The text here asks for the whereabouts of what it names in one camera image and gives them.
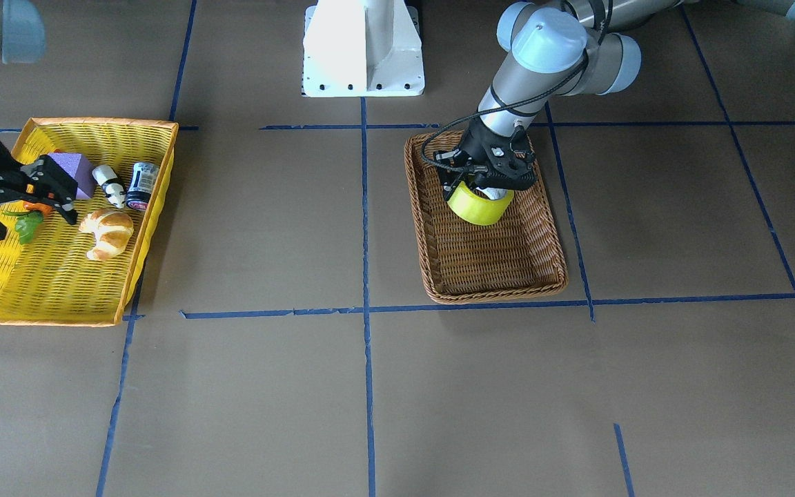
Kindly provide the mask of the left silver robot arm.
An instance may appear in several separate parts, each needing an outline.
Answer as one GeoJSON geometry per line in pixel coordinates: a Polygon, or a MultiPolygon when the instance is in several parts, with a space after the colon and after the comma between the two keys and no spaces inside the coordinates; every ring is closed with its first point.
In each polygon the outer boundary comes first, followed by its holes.
{"type": "Polygon", "coordinates": [[[678,1],[517,2],[496,38],[506,55],[477,110],[464,117],[460,143],[435,160],[446,189],[526,190],[536,179],[527,132],[550,97],[609,95],[628,88],[642,51],[627,31],[678,1]]]}

